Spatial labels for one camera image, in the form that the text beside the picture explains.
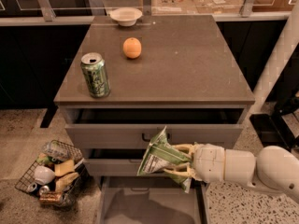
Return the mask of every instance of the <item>black basket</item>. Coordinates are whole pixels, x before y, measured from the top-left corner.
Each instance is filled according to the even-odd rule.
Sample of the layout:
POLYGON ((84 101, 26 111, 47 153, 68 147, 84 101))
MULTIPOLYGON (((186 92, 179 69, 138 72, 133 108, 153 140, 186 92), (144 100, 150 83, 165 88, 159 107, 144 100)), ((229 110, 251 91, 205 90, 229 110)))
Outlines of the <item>black basket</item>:
MULTIPOLYGON (((71 156, 73 156, 73 157, 81 156, 81 151, 78 148, 75 148, 71 145, 68 145, 66 143, 62 143, 62 142, 57 141, 57 140, 54 140, 54 141, 60 147, 63 147, 65 149, 67 149, 69 151, 69 153, 71 154, 71 156)), ((36 195, 28 192, 27 189, 32 183, 35 182, 34 174, 35 174, 35 169, 38 165, 40 165, 40 164, 38 164, 38 162, 35 161, 30 166, 30 168, 26 171, 26 173, 20 178, 20 180, 15 185, 16 189, 36 197, 36 195)), ((74 202, 76 200, 76 197, 79 194, 79 191, 80 191, 80 188, 81 188, 82 184, 84 183, 84 181, 89 176, 84 164, 81 164, 77 168, 76 172, 78 172, 79 177, 71 185, 71 188, 64 193, 63 202, 59 205, 57 204, 57 206, 65 207, 65 206, 70 206, 70 205, 74 204, 74 202)))

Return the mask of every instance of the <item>brown tabletop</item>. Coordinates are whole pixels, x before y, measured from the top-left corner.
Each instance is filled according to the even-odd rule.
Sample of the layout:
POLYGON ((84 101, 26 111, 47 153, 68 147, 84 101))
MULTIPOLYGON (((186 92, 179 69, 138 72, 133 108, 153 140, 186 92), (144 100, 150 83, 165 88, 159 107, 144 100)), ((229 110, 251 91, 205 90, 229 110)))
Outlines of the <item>brown tabletop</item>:
POLYGON ((212 16, 145 16, 132 27, 95 17, 64 82, 57 105, 252 105, 253 94, 212 16), (142 53, 129 60, 125 39, 142 53), (85 53, 106 61, 111 93, 92 98, 80 69, 85 53))

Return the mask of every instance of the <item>cabinet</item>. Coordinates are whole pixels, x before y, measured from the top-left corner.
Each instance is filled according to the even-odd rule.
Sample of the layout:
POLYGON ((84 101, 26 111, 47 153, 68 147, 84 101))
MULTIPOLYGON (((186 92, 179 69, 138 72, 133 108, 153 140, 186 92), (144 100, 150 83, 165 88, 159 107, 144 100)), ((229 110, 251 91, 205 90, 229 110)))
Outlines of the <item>cabinet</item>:
MULTIPOLYGON (((147 186, 135 177, 137 169, 150 138, 165 125, 170 144, 232 148, 253 103, 252 92, 211 16, 144 16, 132 27, 95 17, 55 97, 90 175, 119 183, 117 189, 139 182, 147 186), (142 44, 142 54, 135 60, 122 53, 128 37, 142 44), (80 70, 80 58, 91 51, 106 60, 111 86, 107 97, 92 98, 80 70), (114 181, 119 176, 125 184, 114 181)), ((162 183, 168 180, 155 178, 158 187, 159 178, 164 178, 162 183)))

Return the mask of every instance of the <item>speckled floor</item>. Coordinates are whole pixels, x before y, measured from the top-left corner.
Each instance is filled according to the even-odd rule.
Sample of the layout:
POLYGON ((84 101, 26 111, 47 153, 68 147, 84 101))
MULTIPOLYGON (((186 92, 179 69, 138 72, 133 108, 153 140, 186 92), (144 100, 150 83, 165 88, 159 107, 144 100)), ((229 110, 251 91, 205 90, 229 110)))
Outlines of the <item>speckled floor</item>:
MULTIPOLYGON (((70 210, 42 206, 14 188, 19 178, 52 139, 71 144, 59 110, 48 129, 39 125, 45 110, 0 110, 0 222, 95 223, 100 190, 90 178, 70 210)), ((235 149, 257 154, 263 148, 248 120, 235 149)), ((285 195, 270 197, 232 183, 211 184, 206 192, 212 224, 298 223, 299 205, 285 195)))

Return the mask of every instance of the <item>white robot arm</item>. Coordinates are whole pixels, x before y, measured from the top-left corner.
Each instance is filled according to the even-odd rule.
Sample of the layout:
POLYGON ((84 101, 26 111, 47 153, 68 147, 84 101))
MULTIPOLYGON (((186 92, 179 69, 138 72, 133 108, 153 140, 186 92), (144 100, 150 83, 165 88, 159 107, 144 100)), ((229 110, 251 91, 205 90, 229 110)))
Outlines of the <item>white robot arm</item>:
POLYGON ((235 182, 266 194, 282 192, 299 203, 299 160, 282 147, 265 147, 257 157, 251 152, 224 149, 214 145, 177 145, 188 153, 192 163, 170 174, 210 182, 235 182))

